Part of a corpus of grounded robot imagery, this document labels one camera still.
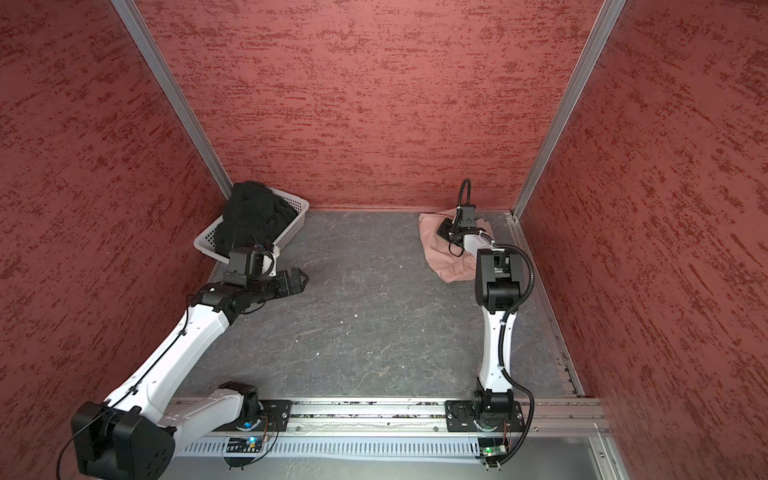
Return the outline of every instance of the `laundry basket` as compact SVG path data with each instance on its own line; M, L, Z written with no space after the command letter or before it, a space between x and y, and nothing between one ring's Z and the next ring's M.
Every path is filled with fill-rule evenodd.
M304 226L304 216L306 215L306 211L310 209L310 202L303 198L299 198L296 195L287 194L282 190L277 190L276 188L269 187L269 189L272 190L272 193L288 202L288 204L298 213L296 218L293 219L293 222L291 222L274 241L274 245L282 250L288 242L296 236L299 230L301 230L301 227ZM203 233L194 239L194 247L209 257L213 257L220 262L229 263L230 259L216 253L216 245L214 244L214 232L219 223L223 221L224 217L218 217L210 226L208 226L208 228L203 230Z

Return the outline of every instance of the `red wallpaper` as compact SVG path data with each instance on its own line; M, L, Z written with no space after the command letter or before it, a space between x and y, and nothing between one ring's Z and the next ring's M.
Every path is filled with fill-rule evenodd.
M511 207L602 0L137 0L233 181Z
M53 478L207 279L223 197L108 0L3 2L0 38L0 478Z
M768 475L767 25L627 2L525 211L635 480Z

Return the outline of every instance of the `pink cloth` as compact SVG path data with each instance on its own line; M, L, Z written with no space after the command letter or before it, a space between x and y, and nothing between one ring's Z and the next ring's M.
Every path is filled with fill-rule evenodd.
M455 215L455 208L436 214L419 215L419 236L422 238L424 257L427 259L429 266L446 283L455 282L456 280L473 280L477 263L475 256L470 253L464 252L460 257L452 255L448 251L449 243L437 235L437 229L443 219L450 218L453 220ZM491 225L488 222L478 218L478 227L481 227L488 232L488 235L493 237L493 231L491 231ZM456 245L452 246L451 250L456 255L462 251L461 247Z

